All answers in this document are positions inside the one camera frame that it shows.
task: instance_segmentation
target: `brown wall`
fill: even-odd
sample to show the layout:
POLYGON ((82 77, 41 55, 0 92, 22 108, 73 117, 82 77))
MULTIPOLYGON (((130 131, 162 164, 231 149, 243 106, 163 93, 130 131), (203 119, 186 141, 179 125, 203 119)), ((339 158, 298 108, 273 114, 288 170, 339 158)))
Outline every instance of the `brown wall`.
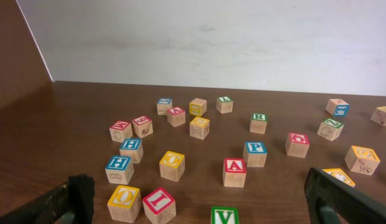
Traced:
POLYGON ((17 2, 0 0, 0 108, 50 82, 17 2))

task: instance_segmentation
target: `white wall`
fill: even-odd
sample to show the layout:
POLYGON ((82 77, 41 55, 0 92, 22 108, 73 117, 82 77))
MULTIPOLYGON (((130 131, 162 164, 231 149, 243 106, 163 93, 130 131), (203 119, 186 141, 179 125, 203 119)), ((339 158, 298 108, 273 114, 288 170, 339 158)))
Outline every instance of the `white wall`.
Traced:
POLYGON ((54 80, 386 95, 386 0, 19 0, 54 80))

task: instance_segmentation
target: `wooden table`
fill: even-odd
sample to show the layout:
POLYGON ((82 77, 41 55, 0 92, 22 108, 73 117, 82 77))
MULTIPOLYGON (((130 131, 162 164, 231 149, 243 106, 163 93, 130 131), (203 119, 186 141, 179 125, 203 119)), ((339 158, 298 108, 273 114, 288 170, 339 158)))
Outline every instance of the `wooden table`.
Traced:
MULTIPOLYGON (((94 223, 117 223, 107 201, 116 188, 105 166, 119 154, 120 143, 108 128, 118 119, 142 114, 153 120, 154 134, 143 138, 144 156, 135 164, 130 186, 142 196, 163 186, 176 200, 170 223, 209 223, 212 206, 237 207, 241 223, 309 223, 304 181, 310 167, 341 168, 355 189, 386 204, 386 127, 370 120, 386 97, 277 91, 226 90, 172 86, 55 82, 0 111, 0 215, 67 180, 86 173, 96 182, 94 223), (233 113, 220 114, 216 98, 233 98, 233 113), (189 136, 186 124, 173 128, 156 114, 158 98, 173 98, 188 110, 194 98, 208 101, 210 119, 205 140, 189 136), (316 134, 328 99, 351 104, 339 138, 330 142, 316 134), (253 112, 268 115, 266 134, 249 132, 253 112), (286 155, 288 132, 305 133, 311 146, 305 159, 286 155), (243 189, 222 185, 225 157, 242 157, 245 141, 263 141, 268 150, 264 168, 248 169, 243 189), (381 159, 372 176, 349 172, 344 162, 351 145, 373 148, 381 159), (159 161, 168 150, 186 156, 179 182, 160 178, 159 161)), ((135 223, 150 223, 143 209, 135 223)))

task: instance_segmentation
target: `wooden block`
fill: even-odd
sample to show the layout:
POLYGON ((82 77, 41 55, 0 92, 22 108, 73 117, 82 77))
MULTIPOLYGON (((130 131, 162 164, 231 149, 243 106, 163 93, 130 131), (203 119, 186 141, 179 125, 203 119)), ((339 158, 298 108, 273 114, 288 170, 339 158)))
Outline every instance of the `wooden block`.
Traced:
POLYGON ((176 127, 186 123, 186 112, 180 107, 174 107, 168 110, 167 120, 172 126, 176 127))
POLYGON ((135 187, 119 185, 107 202, 111 218, 134 223, 142 208, 141 192, 135 187))
POLYGON ((373 112, 371 120, 386 126, 386 106, 376 108, 373 112))
POLYGON ((132 137, 131 123, 126 121, 117 121, 110 127, 111 139, 113 141, 123 142, 132 137))
POLYGON ((120 147, 120 155, 129 156, 132 163, 140 163, 143 156, 141 139, 125 139, 120 147))
POLYGON ((224 187, 244 187, 246 174, 244 159, 226 158, 224 160, 224 187))
POLYGON ((320 124, 318 135, 333 141, 340 136, 343 127, 344 123, 327 118, 320 124))
POLYGON ((202 116, 207 111, 207 100, 194 99, 189 103, 189 113, 194 116, 202 116))
POLYGON ((172 108, 172 99, 161 98, 157 101, 157 114, 167 115, 167 110, 172 108))
POLYGON ((112 184, 128 184, 133 171, 129 156, 113 156, 106 166, 107 178, 112 184))
POLYGON ((167 151, 160 160, 160 176, 178 182, 185 172, 185 156, 167 151))
POLYGON ((345 157, 345 162, 350 171, 372 175, 380 164, 380 159, 373 149, 351 146, 345 157))
POLYGON ((245 142, 243 158, 247 167, 264 167, 267 151, 263 142, 245 142))
POLYGON ((237 209, 231 207, 212 207, 211 224, 238 224, 237 209))
POLYGON ((326 111, 333 116, 347 116, 349 104, 342 99, 330 99, 326 111))
POLYGON ((217 109, 220 113, 232 112, 233 100, 227 96, 217 98, 217 109))
POLYGON ((191 136, 204 140, 210 133, 210 120, 195 117, 190 124, 191 136))
POLYGON ((250 132, 265 134, 266 125, 268 124, 268 116, 265 114, 253 113, 250 121, 250 132))
POLYGON ((165 224, 176 216, 175 200, 162 187, 143 199, 143 208, 153 224, 165 224))
POLYGON ((349 178, 349 176, 344 171, 342 171, 342 169, 323 169, 323 171, 343 181, 347 185, 355 187, 355 182, 353 182, 352 179, 349 178))
POLYGON ((153 133, 153 124, 149 117, 143 115, 132 120, 133 131, 139 138, 153 133))
POLYGON ((309 149, 309 139, 306 134, 288 133, 286 152, 289 156, 305 158, 309 149))

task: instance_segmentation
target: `toy block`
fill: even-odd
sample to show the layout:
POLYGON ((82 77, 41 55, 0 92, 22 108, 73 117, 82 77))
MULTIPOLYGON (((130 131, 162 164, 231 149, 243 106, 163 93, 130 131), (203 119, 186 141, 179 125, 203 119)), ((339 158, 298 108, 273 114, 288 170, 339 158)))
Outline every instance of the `toy block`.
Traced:
POLYGON ((210 133, 210 120, 195 117, 190 124, 191 136, 204 140, 210 133))
POLYGON ((372 175, 380 164, 380 159, 373 149, 351 146, 345 156, 345 162, 350 171, 372 175))
POLYGON ((371 120, 386 126, 386 106, 376 108, 373 112, 371 120))
POLYGON ((340 136, 343 127, 344 123, 327 118, 320 124, 318 135, 329 141, 333 141, 340 136))
POLYGON ((172 108, 172 99, 161 98, 157 101, 157 114, 167 115, 167 110, 172 108))
POLYGON ((119 185, 107 202, 111 218, 134 223, 142 208, 141 192, 135 187, 119 185))
POLYGON ((247 167, 264 167, 267 151, 262 142, 245 142, 243 158, 247 167))
POLYGON ((112 184, 128 184, 133 171, 129 156, 113 156, 106 166, 107 178, 112 184))
POLYGON ((212 207, 211 224, 238 224, 236 208, 212 207))
POLYGON ((132 120, 133 131, 139 138, 153 133, 153 124, 149 117, 143 115, 132 120))
POLYGON ((217 98, 217 109, 220 113, 230 113, 233 110, 233 100, 227 96, 217 98))
POLYGON ((244 159, 226 158, 224 160, 224 187, 244 187, 246 174, 244 159))
POLYGON ((288 133, 286 152, 289 156, 305 158, 309 149, 309 139, 306 134, 288 133))
POLYGON ((165 224, 176 216, 175 200, 162 187, 143 199, 143 208, 153 224, 165 224))
POLYGON ((129 156, 132 163, 140 163, 143 156, 141 139, 125 139, 120 147, 120 155, 129 156))
POLYGON ((167 120, 172 126, 176 127, 186 123, 186 112, 180 107, 174 107, 168 110, 167 120))
POLYGON ((185 156, 167 151, 160 160, 160 176, 178 182, 185 172, 185 156))
POLYGON ((347 116, 349 104, 342 99, 330 99, 326 111, 333 116, 347 116))
POLYGON ((323 169, 324 172, 332 175, 333 177, 337 178, 340 181, 343 181, 347 185, 351 187, 355 187, 355 182, 352 181, 351 178, 348 177, 348 175, 342 171, 342 169, 323 169))
POLYGON ((207 100, 194 99, 189 103, 189 113, 194 116, 202 116, 207 111, 207 100))
POLYGON ((110 127, 111 140, 123 142, 132 137, 131 123, 126 121, 117 121, 110 127))
POLYGON ((266 125, 268 124, 268 116, 265 114, 253 113, 250 121, 250 132, 265 134, 266 125))

